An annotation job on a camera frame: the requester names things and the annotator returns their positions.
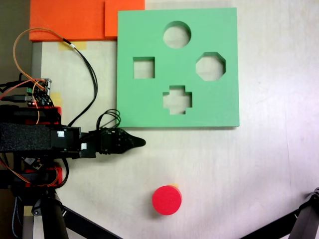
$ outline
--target square hole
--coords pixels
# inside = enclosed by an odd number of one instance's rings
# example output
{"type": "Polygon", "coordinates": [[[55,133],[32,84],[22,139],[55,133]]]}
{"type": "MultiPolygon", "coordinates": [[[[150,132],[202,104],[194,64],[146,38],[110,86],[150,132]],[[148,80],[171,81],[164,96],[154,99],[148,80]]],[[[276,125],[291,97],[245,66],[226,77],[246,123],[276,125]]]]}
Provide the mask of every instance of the square hole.
{"type": "Polygon", "coordinates": [[[155,78],[155,57],[133,57],[134,79],[155,78]]]}

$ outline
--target black foam padding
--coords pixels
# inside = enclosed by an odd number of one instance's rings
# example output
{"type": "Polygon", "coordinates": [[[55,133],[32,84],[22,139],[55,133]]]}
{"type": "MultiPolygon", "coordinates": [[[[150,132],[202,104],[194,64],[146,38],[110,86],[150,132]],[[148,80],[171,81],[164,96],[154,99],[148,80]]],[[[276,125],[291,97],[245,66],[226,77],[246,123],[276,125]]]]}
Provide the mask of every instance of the black foam padding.
{"type": "Polygon", "coordinates": [[[50,150],[49,127],[0,123],[0,152],[29,150],[50,150]]]}

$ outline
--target circular hole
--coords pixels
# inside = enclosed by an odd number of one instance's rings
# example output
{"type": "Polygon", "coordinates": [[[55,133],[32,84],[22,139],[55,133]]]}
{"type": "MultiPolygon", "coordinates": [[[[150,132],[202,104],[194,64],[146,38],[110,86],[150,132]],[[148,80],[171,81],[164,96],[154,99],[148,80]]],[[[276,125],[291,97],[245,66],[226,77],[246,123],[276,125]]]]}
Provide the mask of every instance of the circular hole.
{"type": "Polygon", "coordinates": [[[163,40],[171,48],[183,48],[191,38],[189,26],[182,21],[173,21],[168,24],[164,31],[163,40]]]}

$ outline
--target orange board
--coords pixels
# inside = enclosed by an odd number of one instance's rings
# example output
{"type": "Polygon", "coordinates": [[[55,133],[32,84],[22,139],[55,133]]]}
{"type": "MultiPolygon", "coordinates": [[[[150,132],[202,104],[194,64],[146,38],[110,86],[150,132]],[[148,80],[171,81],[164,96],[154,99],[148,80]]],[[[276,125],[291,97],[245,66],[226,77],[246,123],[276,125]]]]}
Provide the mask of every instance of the orange board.
{"type": "Polygon", "coordinates": [[[105,0],[105,39],[116,40],[118,37],[118,11],[144,9],[145,0],[105,0]]]}
{"type": "MultiPolygon", "coordinates": [[[[50,28],[70,41],[115,40],[117,12],[144,9],[145,0],[31,0],[30,27],[50,28]]],[[[61,40],[41,31],[32,31],[29,38],[61,40]]]]}

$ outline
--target red disc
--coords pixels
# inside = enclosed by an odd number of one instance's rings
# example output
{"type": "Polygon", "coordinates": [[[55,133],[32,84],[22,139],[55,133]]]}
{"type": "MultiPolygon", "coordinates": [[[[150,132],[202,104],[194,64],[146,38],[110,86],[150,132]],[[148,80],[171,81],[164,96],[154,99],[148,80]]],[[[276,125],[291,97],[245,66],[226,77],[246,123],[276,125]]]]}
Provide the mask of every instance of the red disc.
{"type": "Polygon", "coordinates": [[[155,210],[162,215],[172,215],[181,205],[182,196],[174,186],[162,186],[158,188],[152,197],[155,210]]]}

